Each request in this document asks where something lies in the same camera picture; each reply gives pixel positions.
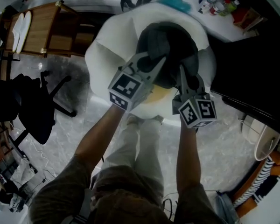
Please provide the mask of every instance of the black cable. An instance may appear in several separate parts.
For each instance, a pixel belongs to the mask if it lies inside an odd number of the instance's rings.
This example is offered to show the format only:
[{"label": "black cable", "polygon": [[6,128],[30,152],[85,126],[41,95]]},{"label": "black cable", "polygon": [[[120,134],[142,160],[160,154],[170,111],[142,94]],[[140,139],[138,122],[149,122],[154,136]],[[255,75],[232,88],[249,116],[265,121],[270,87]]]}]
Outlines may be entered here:
[{"label": "black cable", "polygon": [[[204,190],[204,191],[206,191],[206,192],[217,192],[216,190]],[[170,194],[177,194],[177,193],[178,193],[178,192],[170,192],[170,193],[168,193],[166,196],[164,196],[163,199],[165,199],[165,198],[166,198],[168,195],[170,195]],[[170,210],[168,210],[168,209],[165,208],[165,202],[166,202],[167,200],[170,201]],[[171,216],[172,216],[172,215],[175,216],[175,213],[172,212],[172,201],[171,201],[170,198],[167,198],[167,199],[165,199],[165,200],[163,201],[163,208],[164,208],[165,210],[167,210],[167,211],[170,212],[169,220],[171,219]]]},{"label": "black cable", "polygon": [[163,201],[163,208],[166,209],[166,208],[165,208],[165,204],[166,204],[166,201],[167,201],[167,200],[170,201],[170,216],[169,216],[169,220],[170,220],[171,217],[172,217],[172,201],[171,201],[170,198],[167,198],[167,199],[165,199],[165,200]]},{"label": "black cable", "polygon": [[[165,209],[166,211],[169,211],[167,208],[164,208],[164,209]],[[169,212],[170,212],[170,211],[169,211]],[[175,216],[175,214],[174,214],[174,213],[172,213],[172,215],[173,215],[173,216]]]},{"label": "black cable", "polygon": [[174,97],[176,96],[176,94],[177,94],[178,92],[179,92],[179,91],[178,91],[178,89],[177,89],[177,91],[176,91],[176,93],[175,93]]},{"label": "black cable", "polygon": [[45,176],[45,179],[47,179],[47,177],[46,177],[44,171],[47,171],[49,174],[51,174],[51,172],[50,172],[49,170],[46,170],[46,169],[43,169],[43,170],[42,170],[42,173],[43,173],[43,175]]},{"label": "black cable", "polygon": [[170,194],[175,194],[175,193],[178,193],[178,192],[170,192],[170,193],[168,193],[166,196],[164,196],[163,199],[165,199],[168,195],[170,195]]},{"label": "black cable", "polygon": [[35,188],[33,188],[31,192],[33,192],[33,191],[34,191],[34,189],[36,189],[36,188],[37,188],[39,185],[41,185],[42,183],[44,183],[44,182],[41,182],[40,184],[36,185],[36,187],[35,187]]}]

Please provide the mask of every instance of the shoe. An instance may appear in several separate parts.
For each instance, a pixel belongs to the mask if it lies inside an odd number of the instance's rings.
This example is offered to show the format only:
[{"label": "shoe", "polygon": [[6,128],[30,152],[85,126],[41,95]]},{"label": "shoe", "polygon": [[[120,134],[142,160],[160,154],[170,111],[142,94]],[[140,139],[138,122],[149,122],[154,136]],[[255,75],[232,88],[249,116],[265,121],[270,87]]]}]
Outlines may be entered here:
[{"label": "shoe", "polygon": [[19,195],[16,195],[16,194],[14,193],[14,196],[13,196],[13,198],[10,200],[10,204],[9,204],[9,209],[10,209],[10,211],[11,211],[11,210],[14,211],[14,210],[17,209],[17,207],[18,207],[18,205],[19,205],[21,199],[22,199],[22,198],[21,198]]},{"label": "shoe", "polygon": [[22,151],[22,155],[23,155],[22,159],[24,159],[27,162],[30,162],[29,158],[27,157],[27,155],[23,151]]},{"label": "shoe", "polygon": [[17,50],[16,50],[17,54],[19,54],[24,47],[25,40],[26,40],[26,37],[28,35],[28,31],[29,31],[29,28],[30,28],[30,25],[31,25],[31,20],[32,20],[32,14],[31,14],[30,11],[28,11],[28,12],[26,12],[26,15],[25,15],[24,20],[23,20],[22,25],[21,25],[20,39],[19,39],[19,43],[18,43],[18,46],[17,46]]},{"label": "shoe", "polygon": [[137,119],[136,116],[129,114],[129,116],[126,119],[126,125],[130,125],[130,124],[136,124],[138,125],[139,121]]},{"label": "shoe", "polygon": [[36,169],[35,167],[33,167],[33,165],[32,165],[31,163],[29,164],[29,167],[32,169],[32,171],[34,172],[34,174],[37,174],[37,173],[38,173],[37,169]]},{"label": "shoe", "polygon": [[161,125],[163,124],[164,118],[160,115],[157,115],[156,117],[152,118],[156,121],[159,121],[161,123]]},{"label": "shoe", "polygon": [[15,212],[21,212],[24,208],[24,205],[25,205],[25,200],[22,198]]},{"label": "shoe", "polygon": [[13,34],[14,34],[13,52],[15,52],[17,50],[23,20],[24,20],[24,14],[21,13],[18,17],[18,20],[15,22],[15,25],[13,28]]}]

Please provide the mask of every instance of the white table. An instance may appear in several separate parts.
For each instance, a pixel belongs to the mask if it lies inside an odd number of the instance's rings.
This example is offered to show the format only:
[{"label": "white table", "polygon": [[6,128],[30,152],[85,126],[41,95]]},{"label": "white table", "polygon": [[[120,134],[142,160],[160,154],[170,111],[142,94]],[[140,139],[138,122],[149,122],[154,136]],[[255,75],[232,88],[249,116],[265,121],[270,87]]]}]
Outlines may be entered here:
[{"label": "white table", "polygon": [[[57,0],[31,0],[27,4],[27,8],[42,5],[48,2]],[[105,12],[120,14],[120,0],[64,0],[65,4],[77,11],[84,12]],[[247,38],[242,34],[242,30],[232,24],[233,17],[228,15],[226,17],[211,16],[210,14],[200,14],[198,12],[198,0],[184,0],[191,4],[192,9],[190,15],[198,20],[208,33],[213,36],[226,41],[234,42]]]}]

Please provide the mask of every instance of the white slipper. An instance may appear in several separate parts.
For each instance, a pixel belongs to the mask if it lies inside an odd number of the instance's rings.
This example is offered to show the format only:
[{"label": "white slipper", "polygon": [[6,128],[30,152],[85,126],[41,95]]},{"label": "white slipper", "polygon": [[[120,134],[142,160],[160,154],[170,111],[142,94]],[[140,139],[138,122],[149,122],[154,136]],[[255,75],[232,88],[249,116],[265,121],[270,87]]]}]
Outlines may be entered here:
[{"label": "white slipper", "polygon": [[24,14],[21,13],[18,17],[18,20],[15,22],[14,28],[13,28],[13,34],[14,34],[14,44],[13,44],[13,52],[16,51],[19,39],[20,39],[20,31],[21,26],[24,20]]},{"label": "white slipper", "polygon": [[24,17],[23,23],[21,25],[21,31],[20,31],[20,39],[19,39],[19,44],[17,47],[17,51],[16,53],[19,54],[24,46],[30,25],[31,25],[31,18],[32,18],[32,14],[30,11],[26,12],[26,15]]}]

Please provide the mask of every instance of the marble floor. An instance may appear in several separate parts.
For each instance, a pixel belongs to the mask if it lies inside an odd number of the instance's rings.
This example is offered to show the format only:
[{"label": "marble floor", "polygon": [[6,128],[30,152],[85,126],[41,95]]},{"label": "marble floor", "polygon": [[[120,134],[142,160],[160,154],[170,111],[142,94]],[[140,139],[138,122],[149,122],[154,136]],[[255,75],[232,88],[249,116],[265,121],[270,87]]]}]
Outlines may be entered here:
[{"label": "marble floor", "polygon": [[[20,62],[13,62],[11,66],[11,79],[19,74],[40,77],[40,72],[50,71],[48,81],[49,92],[66,75],[71,75],[72,80],[66,83],[55,96],[55,101],[68,110],[77,111],[77,116],[70,118],[55,112],[56,125],[53,126],[50,138],[45,145],[41,145],[28,136],[20,148],[27,154],[31,163],[38,169],[38,174],[29,181],[29,187],[33,189],[42,182],[44,176],[48,180],[54,179],[73,156],[77,145],[83,135],[103,116],[108,109],[108,104],[91,92],[89,85],[89,72],[84,58],[72,56],[37,56],[20,55]],[[202,184],[206,190],[226,191],[232,189],[245,175],[253,164],[253,149],[240,132],[238,111],[225,105],[218,95],[212,94],[215,102],[218,121],[202,128],[197,134],[197,145],[202,165]],[[15,130],[12,136],[16,137],[24,129],[17,118],[14,120]],[[161,140],[159,160],[164,175],[164,195],[174,201],[176,194],[176,160],[179,142],[180,127],[163,124],[161,127]],[[112,144],[119,134],[117,129],[105,157],[110,153]],[[99,163],[94,170],[100,170]],[[40,184],[34,190],[39,191],[47,182]],[[211,202],[214,201],[215,192],[207,192]]]}]

